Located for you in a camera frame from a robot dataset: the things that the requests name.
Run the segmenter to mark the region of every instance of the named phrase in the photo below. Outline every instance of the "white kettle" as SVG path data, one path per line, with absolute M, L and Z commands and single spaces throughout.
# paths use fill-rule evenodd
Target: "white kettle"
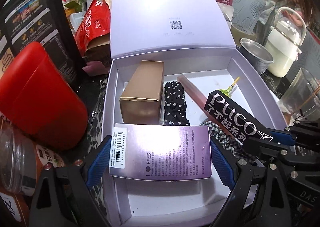
M 287 10 L 299 17 L 302 21 L 301 29 L 286 17 L 279 18 L 281 11 Z M 279 8 L 274 21 L 274 27 L 268 36 L 265 48 L 270 52 L 274 62 L 268 66 L 268 70 L 277 77 L 284 77 L 297 60 L 298 53 L 301 53 L 299 46 L 302 45 L 307 27 L 302 17 L 293 9 L 288 7 Z

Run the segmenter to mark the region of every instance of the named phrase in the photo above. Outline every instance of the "black and white polka dot fabric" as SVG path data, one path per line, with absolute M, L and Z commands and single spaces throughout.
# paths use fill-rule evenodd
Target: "black and white polka dot fabric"
M 164 122 L 168 126 L 188 126 L 187 104 L 184 88 L 179 82 L 166 83 L 164 86 Z

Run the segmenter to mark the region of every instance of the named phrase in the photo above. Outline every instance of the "gift box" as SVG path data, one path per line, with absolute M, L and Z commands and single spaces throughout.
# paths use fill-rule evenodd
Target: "gift box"
M 286 127 L 270 90 L 236 50 L 215 0 L 113 0 L 111 16 L 113 61 L 102 138 L 123 123 L 119 98 L 142 60 L 164 62 L 164 84 L 184 74 L 205 96 L 227 89 L 240 76 L 232 99 L 265 127 Z M 206 115 L 187 93 L 185 100 L 190 125 L 199 125 Z M 108 220 L 113 227 L 210 224 L 230 193 L 211 166 L 211 178 L 180 182 L 117 178 L 107 169 L 102 184 Z M 247 205 L 254 195 L 253 186 Z

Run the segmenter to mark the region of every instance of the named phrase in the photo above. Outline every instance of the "kettle handle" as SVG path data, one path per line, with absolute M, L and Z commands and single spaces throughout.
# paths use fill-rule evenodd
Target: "kettle handle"
M 274 27 L 276 27 L 277 21 L 279 19 L 280 12 L 283 11 L 283 10 L 288 10 L 288 11 L 296 14 L 300 18 L 300 20 L 302 21 L 303 32 L 302 32 L 301 41 L 300 41 L 300 44 L 299 44 L 299 45 L 302 45 L 302 43 L 303 43 L 303 41 L 304 41 L 304 39 L 306 37 L 306 34 L 307 34 L 307 26 L 306 26 L 303 18 L 296 11 L 294 11 L 293 9 L 291 9 L 289 7 L 281 7 L 281 8 L 279 8 L 278 11 L 277 11 L 277 14 L 276 14 L 275 21 L 274 21 Z

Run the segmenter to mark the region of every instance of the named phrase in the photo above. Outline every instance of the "white tray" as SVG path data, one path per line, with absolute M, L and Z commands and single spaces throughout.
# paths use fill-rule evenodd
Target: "white tray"
M 113 60 L 105 98 L 102 138 L 114 123 L 123 123 L 119 97 L 141 60 L 164 61 L 164 80 L 184 74 L 208 95 L 226 89 L 240 76 L 232 99 L 269 128 L 286 127 L 269 89 L 249 62 L 234 48 L 177 49 Z M 206 117 L 186 94 L 187 119 L 199 125 Z M 103 176 L 103 193 L 112 226 L 202 226 L 211 223 L 229 188 L 222 185 L 214 167 L 212 177 L 185 182 L 148 182 Z M 255 190 L 247 202 L 253 200 Z

